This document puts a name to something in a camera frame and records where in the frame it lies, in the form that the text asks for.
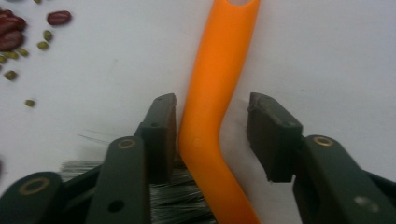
orange tube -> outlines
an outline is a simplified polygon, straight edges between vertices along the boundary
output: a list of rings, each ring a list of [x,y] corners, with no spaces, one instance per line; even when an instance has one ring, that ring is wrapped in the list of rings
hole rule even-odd
[[[218,223],[260,223],[219,147],[220,125],[248,53],[259,4],[214,1],[181,121],[180,155]]]

white surface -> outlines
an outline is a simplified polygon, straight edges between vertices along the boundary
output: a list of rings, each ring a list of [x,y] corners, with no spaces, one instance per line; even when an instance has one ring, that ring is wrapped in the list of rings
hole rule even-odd
[[[100,160],[104,141],[131,135],[151,101],[177,95],[180,120],[210,0],[67,0],[1,7],[24,17],[29,58],[8,62],[0,79],[0,193],[64,160]],[[70,10],[65,27],[48,12]],[[301,223],[290,185],[269,184],[248,148],[249,93],[276,98],[304,135],[337,139],[358,164],[395,180],[396,2],[262,1],[247,63],[221,131],[224,155],[260,219]],[[41,52],[35,43],[50,29]],[[33,98],[35,108],[26,107]]]

orange plastic handle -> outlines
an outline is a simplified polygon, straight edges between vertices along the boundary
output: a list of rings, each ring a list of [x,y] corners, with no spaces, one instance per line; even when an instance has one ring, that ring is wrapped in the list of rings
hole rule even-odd
[[[191,76],[179,152],[219,223],[260,223],[221,156],[219,129],[254,30],[260,0],[215,0]]]

